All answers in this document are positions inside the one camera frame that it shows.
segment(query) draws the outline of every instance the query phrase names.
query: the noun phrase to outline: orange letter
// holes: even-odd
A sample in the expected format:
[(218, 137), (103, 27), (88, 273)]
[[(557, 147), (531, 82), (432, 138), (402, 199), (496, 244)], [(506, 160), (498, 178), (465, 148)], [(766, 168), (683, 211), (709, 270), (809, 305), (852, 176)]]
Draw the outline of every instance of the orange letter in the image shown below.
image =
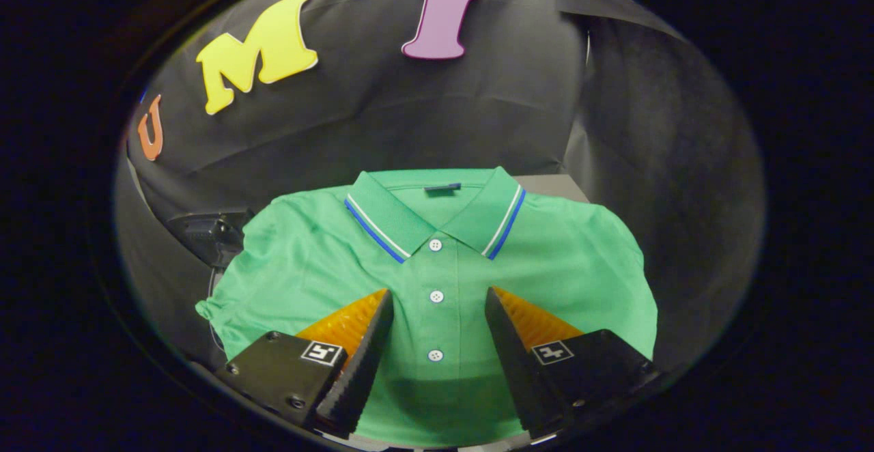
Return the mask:
[(152, 128), (155, 131), (155, 141), (150, 141), (149, 131), (146, 129), (146, 122), (149, 120), (149, 114), (143, 114), (143, 119), (140, 119), (140, 126), (137, 126), (137, 131), (140, 134), (140, 144), (143, 145), (143, 153), (146, 158), (155, 162), (155, 159), (161, 154), (163, 147), (163, 130), (161, 129), (161, 116), (158, 114), (158, 103), (161, 101), (161, 96), (155, 97), (149, 106), (149, 114), (152, 115)]

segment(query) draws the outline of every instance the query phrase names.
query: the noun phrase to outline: shirt sleeve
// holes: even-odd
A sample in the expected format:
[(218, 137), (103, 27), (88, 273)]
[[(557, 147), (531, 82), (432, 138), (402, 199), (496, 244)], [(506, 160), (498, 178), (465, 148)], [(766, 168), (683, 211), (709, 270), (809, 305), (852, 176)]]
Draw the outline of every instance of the shirt sleeve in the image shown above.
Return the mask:
[(658, 308), (643, 271), (643, 252), (628, 226), (604, 206), (568, 203), (565, 216), (578, 253), (584, 253), (583, 286), (588, 330), (608, 328), (643, 356), (652, 359)]
[(195, 305), (197, 314), (221, 325), (271, 275), (272, 259), (282, 249), (283, 226), (275, 203), (269, 204), (243, 227), (243, 251), (228, 265), (212, 296)]

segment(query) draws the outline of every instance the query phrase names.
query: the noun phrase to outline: black cloth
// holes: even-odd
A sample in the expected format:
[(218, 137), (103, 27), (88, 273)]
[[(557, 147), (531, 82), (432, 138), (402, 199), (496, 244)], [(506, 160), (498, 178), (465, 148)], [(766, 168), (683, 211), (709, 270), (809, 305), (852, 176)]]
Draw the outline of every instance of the black cloth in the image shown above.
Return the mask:
[[(400, 51), (423, 0), (309, 0), (300, 24), (316, 67), (256, 79), (248, 94), (229, 86), (234, 102), (209, 116), (197, 53), (225, 32), (242, 40), (276, 1), (243, 0), (199, 30), (128, 123), (129, 159), (156, 218), (119, 215), (122, 249), (147, 312), (190, 358), (217, 365), (221, 355), (193, 309), (208, 272), (165, 248), (166, 232), (135, 231), (187, 212), (257, 213), (361, 170), (497, 165), (570, 174), (630, 226), (659, 308), (657, 365), (683, 370), (717, 340), (759, 252), (761, 163), (727, 84), (667, 23), (630, 0), (474, 0), (466, 54), (423, 61)], [(135, 126), (157, 94), (165, 146), (149, 162)], [(163, 256), (197, 275), (152, 272)]]

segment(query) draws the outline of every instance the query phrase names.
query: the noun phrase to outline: collar stripe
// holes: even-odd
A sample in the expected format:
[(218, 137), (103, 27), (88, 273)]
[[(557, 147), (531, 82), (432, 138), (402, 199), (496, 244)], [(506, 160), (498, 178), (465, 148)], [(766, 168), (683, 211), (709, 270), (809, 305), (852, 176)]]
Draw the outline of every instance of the collar stripe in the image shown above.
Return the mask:
[(509, 206), (507, 206), (507, 212), (505, 213), (505, 215), (503, 215), (503, 220), (501, 221), (501, 224), (497, 227), (497, 231), (494, 232), (494, 236), (492, 237), (492, 240), (489, 242), (489, 244), (486, 246), (486, 248), (483, 250), (483, 252), (481, 254), (486, 255), (486, 253), (489, 252), (489, 249), (491, 248), (491, 244), (494, 244), (494, 241), (497, 239), (497, 236), (501, 234), (503, 224), (505, 224), (507, 222), (507, 216), (509, 216), (509, 213), (513, 210), (513, 204), (516, 203), (516, 197), (519, 197), (519, 191), (521, 191), (521, 190), (522, 190), (522, 185), (519, 184), (516, 187), (516, 193), (513, 195), (513, 200), (511, 202), (509, 202)]
[(489, 259), (494, 260), (494, 256), (497, 256), (497, 252), (501, 249), (501, 246), (503, 246), (503, 241), (505, 241), (507, 239), (507, 235), (509, 234), (509, 229), (513, 228), (513, 222), (516, 221), (516, 215), (518, 214), (519, 208), (522, 206), (522, 201), (524, 201), (524, 200), (525, 200), (525, 190), (522, 190), (522, 196), (519, 197), (519, 202), (516, 203), (516, 208), (515, 208), (515, 210), (513, 210), (513, 216), (511, 216), (511, 218), (509, 218), (509, 224), (507, 224), (506, 230), (503, 231), (503, 235), (501, 236), (501, 239), (498, 241), (497, 246), (494, 247), (494, 252), (491, 253), (491, 256), (489, 256)]
[(390, 253), (390, 254), (391, 254), (391, 257), (393, 257), (395, 260), (397, 260), (397, 262), (403, 264), (403, 262), (405, 261), (405, 259), (402, 258), (402, 257), (400, 257), (400, 255), (397, 254), (396, 252), (394, 252), (393, 250), (391, 250), (391, 248), (390, 248), (389, 246), (387, 246), (387, 245), (382, 241), (382, 239), (381, 239), (381, 238), (380, 238), (380, 237), (379, 237), (379, 236), (378, 236), (374, 231), (371, 230), (371, 228), (370, 228), (369, 226), (367, 226), (367, 224), (366, 224), (365, 221), (361, 218), (361, 216), (358, 215), (358, 212), (356, 212), (355, 208), (352, 208), (352, 204), (349, 203), (349, 200), (346, 200), (346, 201), (343, 201), (343, 202), (346, 204), (346, 208), (349, 209), (350, 212), (352, 212), (352, 216), (355, 216), (355, 219), (359, 222), (359, 224), (361, 224), (361, 226), (363, 227), (363, 229), (365, 229), (365, 231), (367, 231), (368, 234), (371, 234), (371, 237), (372, 237), (375, 241), (377, 241), (377, 244), (380, 244), (380, 246), (385, 250), (385, 252)]
[(359, 206), (358, 203), (355, 202), (355, 199), (352, 198), (352, 194), (347, 194), (346, 197), (349, 198), (350, 201), (352, 201), (352, 204), (354, 204), (356, 209), (361, 212), (361, 216), (365, 217), (365, 220), (368, 222), (369, 225), (371, 225), (371, 227), (373, 227), (373, 230), (380, 232), (380, 235), (385, 238), (385, 240), (388, 240), (388, 243), (391, 244), (392, 247), (397, 249), (397, 252), (404, 254), (404, 256), (406, 256), (407, 258), (410, 256), (409, 253), (407, 253), (405, 250), (401, 249), (400, 246), (395, 244), (388, 235), (385, 235), (385, 232), (380, 230), (380, 228), (376, 224), (374, 224), (373, 221), (371, 221), (371, 218), (367, 215), (367, 213), (365, 213), (365, 211), (361, 209), (361, 206)]

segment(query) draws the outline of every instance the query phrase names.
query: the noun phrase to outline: screw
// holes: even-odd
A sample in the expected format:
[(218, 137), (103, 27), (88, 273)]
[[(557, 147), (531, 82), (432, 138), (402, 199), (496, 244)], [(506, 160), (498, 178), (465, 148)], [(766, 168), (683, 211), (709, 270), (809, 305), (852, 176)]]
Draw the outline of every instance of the screw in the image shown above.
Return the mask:
[(303, 409), (304, 406), (307, 405), (307, 403), (305, 403), (302, 400), (297, 399), (297, 398), (287, 398), (287, 399), (285, 399), (285, 401), (287, 402), (287, 404), (289, 406), (292, 406), (295, 409)]

